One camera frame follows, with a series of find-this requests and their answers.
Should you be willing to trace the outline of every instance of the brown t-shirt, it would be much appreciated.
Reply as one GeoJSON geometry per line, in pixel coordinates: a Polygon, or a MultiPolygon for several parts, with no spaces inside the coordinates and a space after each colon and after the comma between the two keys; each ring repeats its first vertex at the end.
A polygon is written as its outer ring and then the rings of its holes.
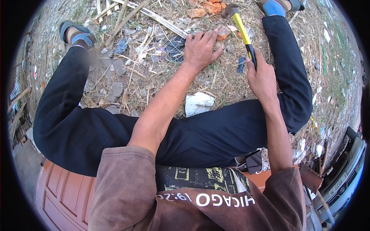
{"type": "Polygon", "coordinates": [[[235,169],[156,166],[145,148],[106,148],[89,230],[302,230],[298,173],[272,175],[261,193],[235,169]]]}

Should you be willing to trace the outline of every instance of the car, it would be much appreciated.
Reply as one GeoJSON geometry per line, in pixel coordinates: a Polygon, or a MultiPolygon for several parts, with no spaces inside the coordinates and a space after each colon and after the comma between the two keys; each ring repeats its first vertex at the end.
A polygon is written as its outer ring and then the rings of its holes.
{"type": "MultiPolygon", "coordinates": [[[[346,207],[354,193],[364,167],[366,143],[351,127],[346,135],[350,138],[343,153],[332,164],[333,170],[324,177],[319,189],[334,217],[346,207]]],[[[330,222],[319,198],[314,198],[313,205],[322,220],[330,222]]]]}

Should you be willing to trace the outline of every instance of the ground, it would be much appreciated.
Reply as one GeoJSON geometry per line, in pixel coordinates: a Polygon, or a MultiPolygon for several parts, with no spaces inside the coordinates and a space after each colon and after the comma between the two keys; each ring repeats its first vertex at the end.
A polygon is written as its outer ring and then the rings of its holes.
{"type": "MultiPolygon", "coordinates": [[[[241,3],[247,6],[240,11],[240,16],[245,26],[250,28],[252,44],[261,50],[267,62],[273,65],[273,56],[261,22],[264,14],[255,1],[223,0],[223,2],[241,3]]],[[[180,29],[191,29],[192,32],[212,30],[217,25],[234,25],[232,20],[222,19],[220,15],[190,19],[186,11],[194,7],[186,0],[151,1],[146,8],[174,23],[180,29]]],[[[102,9],[105,9],[105,1],[102,2],[102,9]]],[[[122,18],[131,10],[127,7],[122,18]]],[[[24,60],[22,88],[30,86],[32,89],[32,92],[27,95],[26,106],[32,123],[43,86],[47,85],[69,48],[59,39],[58,27],[64,20],[72,20],[82,25],[90,19],[89,27],[97,37],[97,44],[91,51],[93,59],[88,86],[81,99],[82,107],[107,108],[114,105],[123,114],[140,114],[155,93],[174,74],[180,64],[168,61],[168,57],[155,62],[148,55],[144,63],[138,63],[135,48],[142,43],[145,35],[149,37],[143,43],[148,44],[146,49],[164,46],[167,39],[175,35],[169,29],[162,27],[159,30],[165,32],[165,38],[162,40],[152,38],[148,29],[159,23],[142,13],[134,15],[115,37],[115,42],[122,38],[131,38],[127,50],[121,56],[115,55],[115,58],[122,59],[123,63],[128,59],[134,60],[127,66],[138,71],[140,75],[127,69],[122,76],[118,76],[117,69],[111,72],[109,63],[101,62],[107,61],[102,57],[101,51],[105,47],[104,42],[112,34],[119,11],[120,9],[109,16],[104,16],[102,23],[94,23],[93,19],[97,15],[96,2],[91,0],[48,0],[39,10],[18,54],[24,60]],[[37,67],[36,79],[33,74],[34,66],[37,67]],[[123,83],[124,92],[115,102],[108,102],[106,94],[112,82],[123,83]]],[[[290,20],[292,16],[293,13],[289,12],[286,17],[290,20]]],[[[290,136],[292,147],[296,148],[299,140],[306,139],[307,156],[302,162],[308,164],[314,159],[314,153],[311,153],[310,147],[314,143],[323,144],[323,138],[325,138],[330,141],[326,162],[326,166],[329,166],[335,154],[340,152],[347,126],[357,130],[360,123],[362,72],[358,46],[349,23],[335,4],[329,0],[307,1],[305,11],[297,15],[291,27],[302,52],[313,95],[320,86],[322,87],[322,90],[317,93],[311,119],[295,136],[290,136]],[[330,42],[324,38],[324,29],[329,32],[330,42]],[[323,134],[326,137],[320,136],[323,126],[323,134]]],[[[188,94],[203,92],[215,97],[211,110],[256,98],[249,88],[245,75],[246,68],[242,74],[236,72],[239,57],[246,55],[242,41],[232,32],[220,43],[225,46],[233,45],[235,51],[233,53],[224,51],[218,60],[198,74],[188,91],[188,94]]],[[[185,99],[175,115],[176,118],[185,117],[184,108],[185,99]]]]}

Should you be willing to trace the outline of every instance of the wooden door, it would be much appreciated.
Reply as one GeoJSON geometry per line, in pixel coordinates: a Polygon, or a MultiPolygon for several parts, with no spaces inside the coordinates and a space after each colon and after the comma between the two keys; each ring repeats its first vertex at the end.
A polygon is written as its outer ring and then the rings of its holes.
{"type": "Polygon", "coordinates": [[[95,178],[47,160],[36,188],[36,208],[51,230],[87,230],[95,178]]]}

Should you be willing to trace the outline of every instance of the black pants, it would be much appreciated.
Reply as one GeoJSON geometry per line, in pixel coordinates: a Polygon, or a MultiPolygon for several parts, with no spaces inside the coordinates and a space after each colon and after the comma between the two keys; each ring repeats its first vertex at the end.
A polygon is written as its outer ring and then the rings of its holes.
{"type": "MultiPolygon", "coordinates": [[[[288,132],[296,133],[312,112],[312,92],[293,32],[282,16],[262,19],[280,89],[288,132]]],[[[37,147],[53,163],[96,176],[107,147],[126,146],[136,117],[78,106],[89,71],[88,53],[71,47],[40,99],[35,121],[37,147]]],[[[267,145],[265,114],[258,100],[241,101],[189,118],[172,119],[156,162],[178,167],[229,167],[234,157],[267,145]]]]}

